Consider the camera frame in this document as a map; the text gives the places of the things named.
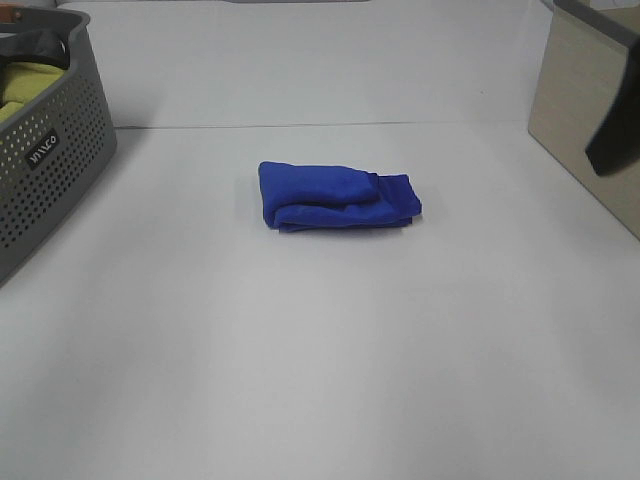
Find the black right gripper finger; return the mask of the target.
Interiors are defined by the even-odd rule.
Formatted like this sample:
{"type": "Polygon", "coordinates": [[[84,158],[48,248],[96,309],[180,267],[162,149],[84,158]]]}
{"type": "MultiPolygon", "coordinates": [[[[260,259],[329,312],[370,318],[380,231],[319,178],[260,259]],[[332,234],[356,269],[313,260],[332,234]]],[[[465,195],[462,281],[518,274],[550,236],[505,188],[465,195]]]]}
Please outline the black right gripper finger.
{"type": "Polygon", "coordinates": [[[598,176],[639,160],[639,41],[629,49],[619,90],[585,152],[598,176]]]}

